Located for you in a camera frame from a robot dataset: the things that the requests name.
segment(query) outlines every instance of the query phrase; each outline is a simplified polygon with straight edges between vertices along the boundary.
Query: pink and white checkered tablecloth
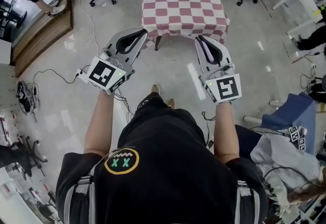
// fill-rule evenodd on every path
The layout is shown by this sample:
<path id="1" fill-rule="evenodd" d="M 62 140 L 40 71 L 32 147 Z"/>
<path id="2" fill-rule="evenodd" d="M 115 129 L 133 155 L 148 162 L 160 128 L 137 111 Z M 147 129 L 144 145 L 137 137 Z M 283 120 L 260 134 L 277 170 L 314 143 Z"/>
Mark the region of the pink and white checkered tablecloth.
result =
<path id="1" fill-rule="evenodd" d="M 143 0 L 142 4 L 142 26 L 152 42 L 163 35 L 202 34 L 223 44 L 229 23 L 221 0 Z"/>

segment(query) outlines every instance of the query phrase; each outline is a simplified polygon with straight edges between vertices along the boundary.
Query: black t-shirt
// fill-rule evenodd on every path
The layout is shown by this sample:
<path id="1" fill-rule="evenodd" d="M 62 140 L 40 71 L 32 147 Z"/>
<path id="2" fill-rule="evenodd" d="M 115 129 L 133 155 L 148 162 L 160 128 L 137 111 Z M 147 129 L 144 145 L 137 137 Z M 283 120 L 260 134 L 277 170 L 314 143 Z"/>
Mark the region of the black t-shirt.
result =
<path id="1" fill-rule="evenodd" d="M 258 192 L 265 211 L 254 164 L 220 163 L 184 110 L 134 118 L 118 148 L 95 168 L 97 223 L 234 223 L 239 179 Z M 67 191 L 100 160 L 93 153 L 65 155 L 56 192 L 61 219 Z M 253 211 L 245 215 L 252 218 Z M 87 223 L 87 196 L 74 195 L 70 212 L 70 223 Z"/>

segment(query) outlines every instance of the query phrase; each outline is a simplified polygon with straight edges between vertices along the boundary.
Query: white cable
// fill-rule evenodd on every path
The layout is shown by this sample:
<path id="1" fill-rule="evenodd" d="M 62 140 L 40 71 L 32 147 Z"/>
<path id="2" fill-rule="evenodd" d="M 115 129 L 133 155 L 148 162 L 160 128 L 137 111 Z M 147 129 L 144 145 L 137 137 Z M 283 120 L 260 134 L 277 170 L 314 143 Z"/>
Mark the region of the white cable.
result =
<path id="1" fill-rule="evenodd" d="M 100 56 L 100 53 L 99 53 L 99 49 L 100 49 L 100 47 L 98 46 L 98 44 L 97 44 L 97 41 L 96 41 L 96 37 L 95 37 L 95 23 L 94 23 L 94 21 L 93 21 L 93 18 L 91 17 L 91 15 L 89 15 L 82 7 L 81 7 L 81 0 L 79 0 L 79 8 L 87 15 L 87 16 L 89 16 L 89 18 L 91 19 L 91 22 L 92 22 L 92 24 L 93 24 L 93 35 L 91 35 L 91 36 L 89 36 L 88 38 L 87 38 L 87 40 L 85 41 L 85 44 L 89 44 L 91 41 L 92 41 L 92 39 L 94 39 L 94 42 L 95 42 L 95 44 L 96 44 L 96 46 L 97 46 L 97 55 L 98 56 Z"/>

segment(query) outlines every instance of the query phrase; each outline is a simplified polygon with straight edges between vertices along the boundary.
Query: floor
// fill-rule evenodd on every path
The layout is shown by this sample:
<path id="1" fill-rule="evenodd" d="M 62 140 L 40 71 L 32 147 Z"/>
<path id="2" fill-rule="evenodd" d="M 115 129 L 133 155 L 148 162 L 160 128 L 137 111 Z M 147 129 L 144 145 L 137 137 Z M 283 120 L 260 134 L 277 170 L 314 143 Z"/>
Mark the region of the floor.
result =
<path id="1" fill-rule="evenodd" d="M 117 0 L 114 6 L 110 0 L 97 0 L 93 8 L 89 6 L 89 1 L 81 0 L 80 5 L 96 24 L 95 34 L 100 49 L 116 32 L 141 26 L 142 0 Z M 286 35 L 286 31 L 296 26 L 295 20 L 300 19 L 293 10 L 298 11 L 298 8 L 291 7 L 291 4 L 296 6 L 295 2 L 289 3 L 288 8 L 272 11 L 271 7 L 279 0 L 260 0 L 258 4 L 244 0 L 241 7 L 236 5 L 237 1 L 222 0 L 225 13 L 231 20 L 225 46 L 230 51 L 236 72 L 240 74 L 242 86 L 243 97 L 232 104 L 236 123 L 250 126 L 243 122 L 243 116 L 261 117 L 264 113 L 271 113 L 274 109 L 268 104 L 270 100 L 285 101 L 288 93 L 302 91 L 300 75 L 310 74 L 311 64 L 306 59 L 291 64 L 303 55 L 303 52 L 296 52 Z M 75 0 L 74 22 L 74 30 L 43 53 L 21 79 L 32 82 L 37 71 L 52 68 L 67 81 L 72 81 L 78 68 L 90 64 L 97 55 L 97 47 L 94 40 L 88 44 L 85 42 L 93 35 L 93 26 L 90 18 L 79 8 L 78 0 Z M 313 26 L 308 27 L 301 34 L 307 37 L 314 29 Z M 323 55 L 309 59 L 317 66 L 317 76 L 326 74 Z M 191 64 L 200 72 L 194 42 L 188 38 L 162 38 L 159 51 L 154 51 L 153 47 L 144 49 L 134 63 L 135 75 L 120 87 L 132 111 L 148 94 L 151 84 L 157 83 L 163 98 L 173 97 L 177 107 L 187 109 L 206 135 L 206 122 L 201 112 L 206 111 L 207 116 L 212 117 L 215 106 L 208 96 L 205 100 L 199 99 L 188 70 Z M 20 121 L 26 135 L 40 140 L 39 151 L 48 159 L 43 170 L 49 187 L 55 190 L 64 154 L 83 151 L 98 90 L 80 79 L 68 85 L 52 72 L 39 73 L 35 82 L 39 86 L 41 102 L 40 110 L 36 112 L 37 123 L 32 117 L 24 115 L 20 116 Z M 113 147 L 126 125 L 125 114 L 124 105 L 117 101 Z M 318 140 L 325 131 L 325 117 L 317 115 Z M 213 123 L 209 123 L 209 128 L 213 133 Z"/>

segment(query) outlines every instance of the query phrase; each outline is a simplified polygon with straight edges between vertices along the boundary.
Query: yellow circle logo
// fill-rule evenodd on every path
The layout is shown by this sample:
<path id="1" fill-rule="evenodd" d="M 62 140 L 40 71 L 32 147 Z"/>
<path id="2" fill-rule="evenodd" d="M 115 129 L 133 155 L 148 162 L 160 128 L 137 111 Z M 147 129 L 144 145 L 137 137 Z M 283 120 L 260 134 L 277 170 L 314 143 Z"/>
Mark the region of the yellow circle logo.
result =
<path id="1" fill-rule="evenodd" d="M 107 159 L 104 166 L 109 173 L 119 175 L 130 173 L 136 169 L 138 163 L 138 152 L 131 148 L 124 148 Z"/>

